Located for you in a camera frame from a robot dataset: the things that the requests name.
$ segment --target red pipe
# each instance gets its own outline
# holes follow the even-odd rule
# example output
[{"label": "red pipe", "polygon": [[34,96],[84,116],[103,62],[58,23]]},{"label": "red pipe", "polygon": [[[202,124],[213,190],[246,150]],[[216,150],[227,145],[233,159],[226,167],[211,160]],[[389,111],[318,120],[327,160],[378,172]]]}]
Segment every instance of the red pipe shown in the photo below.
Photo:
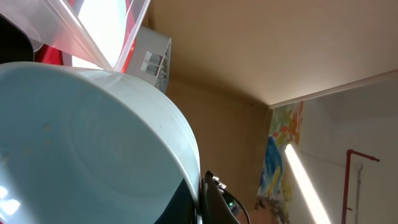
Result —
[{"label": "red pipe", "polygon": [[351,154],[356,154],[365,158],[368,158],[372,161],[380,162],[380,159],[369,156],[352,149],[347,150],[347,161],[346,161],[346,177],[344,181],[344,197],[343,197],[343,212],[341,213],[341,224],[346,224],[346,216],[347,216],[347,198],[348,198],[348,184],[349,184],[349,167],[351,165]]}]

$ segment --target mural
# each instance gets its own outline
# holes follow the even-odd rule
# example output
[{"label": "mural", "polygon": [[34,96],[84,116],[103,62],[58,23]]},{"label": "mural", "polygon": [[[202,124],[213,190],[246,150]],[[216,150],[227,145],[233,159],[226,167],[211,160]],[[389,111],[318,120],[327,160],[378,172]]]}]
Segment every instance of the mural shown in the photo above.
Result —
[{"label": "mural", "polygon": [[299,144],[303,102],[274,110],[266,158],[257,193],[256,210],[269,212],[270,223],[289,223],[289,205],[294,187],[293,176],[282,157],[286,144]]}]

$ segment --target tube light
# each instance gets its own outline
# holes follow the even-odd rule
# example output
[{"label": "tube light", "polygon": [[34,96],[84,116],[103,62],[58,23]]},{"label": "tube light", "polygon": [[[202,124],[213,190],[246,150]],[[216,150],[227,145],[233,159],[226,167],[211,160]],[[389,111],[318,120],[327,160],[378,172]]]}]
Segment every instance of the tube light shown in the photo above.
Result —
[{"label": "tube light", "polygon": [[308,175],[292,144],[288,144],[286,146],[285,154],[315,223],[330,224],[331,222],[329,220],[328,214],[326,213],[326,210],[323,207],[317,192],[313,188],[311,180],[308,178]]}]

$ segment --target white electrical box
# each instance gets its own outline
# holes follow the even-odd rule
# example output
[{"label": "white electrical box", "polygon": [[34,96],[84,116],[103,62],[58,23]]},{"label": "white electrical box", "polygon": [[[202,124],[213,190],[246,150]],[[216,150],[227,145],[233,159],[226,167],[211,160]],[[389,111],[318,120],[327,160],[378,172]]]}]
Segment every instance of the white electrical box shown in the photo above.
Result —
[{"label": "white electrical box", "polygon": [[126,74],[134,75],[165,93],[169,83],[172,39],[140,27]]}]

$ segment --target white wall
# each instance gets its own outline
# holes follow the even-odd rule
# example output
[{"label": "white wall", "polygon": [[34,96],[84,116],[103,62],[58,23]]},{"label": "white wall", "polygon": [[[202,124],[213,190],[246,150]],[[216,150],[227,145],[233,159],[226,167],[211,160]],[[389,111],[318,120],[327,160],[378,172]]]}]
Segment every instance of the white wall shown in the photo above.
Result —
[{"label": "white wall", "polygon": [[[395,86],[380,83],[304,103],[300,158],[332,223],[341,222],[347,149],[381,160],[351,160],[348,207],[353,210],[358,167],[363,165],[358,223],[397,223],[398,105],[391,100],[398,95]],[[303,205],[296,187],[290,209],[293,224],[313,223]],[[354,211],[347,211],[347,223],[354,223]]]}]

